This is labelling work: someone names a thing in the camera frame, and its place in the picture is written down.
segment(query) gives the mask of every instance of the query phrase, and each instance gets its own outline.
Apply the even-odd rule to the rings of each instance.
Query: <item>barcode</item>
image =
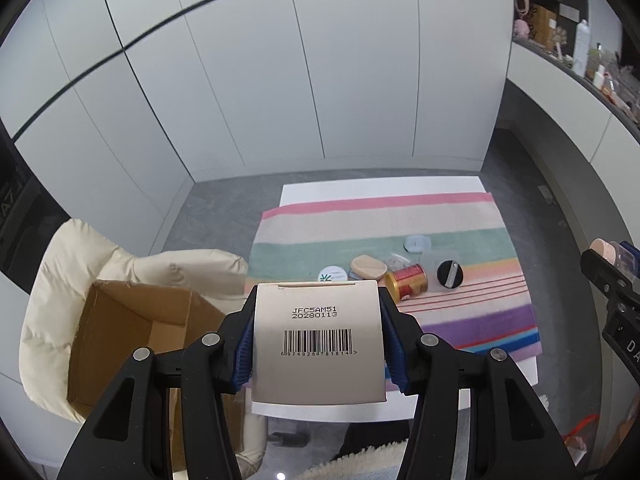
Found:
[[[336,330],[285,330],[284,353],[309,352],[354,353],[351,341],[351,328]]]

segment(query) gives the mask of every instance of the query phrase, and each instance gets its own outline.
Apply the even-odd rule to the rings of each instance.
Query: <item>chair cushion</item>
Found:
[[[139,282],[190,288],[224,314],[244,305],[247,267],[240,256],[218,249],[167,251],[133,261]]]
[[[40,263],[22,324],[24,391],[41,408],[76,422],[83,418],[66,401],[71,343],[86,292],[112,259],[126,267],[133,256],[80,220],[62,224]]]

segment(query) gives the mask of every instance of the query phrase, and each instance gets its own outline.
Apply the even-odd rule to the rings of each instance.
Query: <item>striped towel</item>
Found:
[[[425,332],[484,354],[499,346],[520,361],[542,353],[529,290],[490,193],[447,193],[292,204],[262,214],[249,258],[247,287],[315,281],[321,269],[404,250],[409,234],[428,234],[432,251],[455,254],[465,277],[398,304]]]

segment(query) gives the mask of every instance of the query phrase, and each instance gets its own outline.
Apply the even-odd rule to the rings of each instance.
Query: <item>cream padded chair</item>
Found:
[[[64,223],[51,239],[33,284],[20,334],[18,364],[27,396],[45,410],[84,422],[66,400],[71,345],[84,300],[95,280],[121,280],[190,288],[225,314],[244,304],[247,264],[220,250],[170,251],[137,258],[81,220]],[[267,423],[245,400],[242,476],[260,467]],[[185,478],[184,473],[176,476]]]

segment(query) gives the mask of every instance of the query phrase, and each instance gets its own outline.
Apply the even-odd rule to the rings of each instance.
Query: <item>gray floor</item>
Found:
[[[164,245],[164,250],[217,248],[248,260],[264,210],[278,206],[284,184],[431,174],[425,170],[354,170],[252,176],[196,184]],[[537,167],[510,132],[496,130],[480,173],[493,194],[529,285],[543,354],[538,357],[538,394],[546,394],[549,412],[561,433],[600,409],[601,363],[598,326],[588,282],[580,273],[580,253],[559,206],[549,205],[538,186]],[[289,421],[270,420],[270,431],[287,431]],[[293,478],[311,465],[329,460],[340,447],[343,424],[311,424],[304,449],[269,445],[255,479]],[[468,410],[459,428],[468,431]],[[460,439],[465,449],[465,438]],[[454,476],[464,478],[459,453]]]

